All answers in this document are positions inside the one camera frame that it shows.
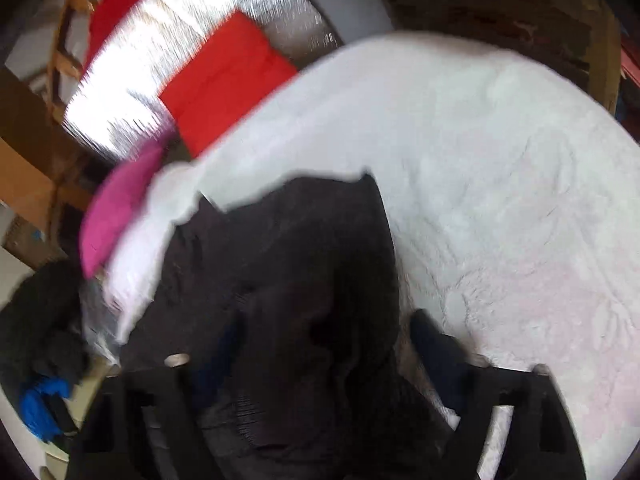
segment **reflective foil sheet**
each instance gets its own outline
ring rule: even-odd
[[[174,129],[158,95],[236,9],[253,18],[273,47],[298,68],[339,45],[308,0],[140,0],[88,67],[66,107],[63,126],[114,161]]]

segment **black jacket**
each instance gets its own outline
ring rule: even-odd
[[[228,478],[428,478],[446,427],[396,371],[398,280],[382,199],[364,176],[297,178],[226,214],[201,200],[176,229],[125,369],[246,333],[200,425]]]
[[[68,330],[80,316],[82,273],[66,260],[27,277],[0,310],[0,385],[19,413],[20,396],[39,375],[76,384],[86,367],[83,342]]]

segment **pink pillow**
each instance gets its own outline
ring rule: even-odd
[[[109,259],[120,235],[136,217],[163,154],[162,140],[146,142],[138,157],[114,168],[95,193],[80,227],[80,262],[86,278]]]

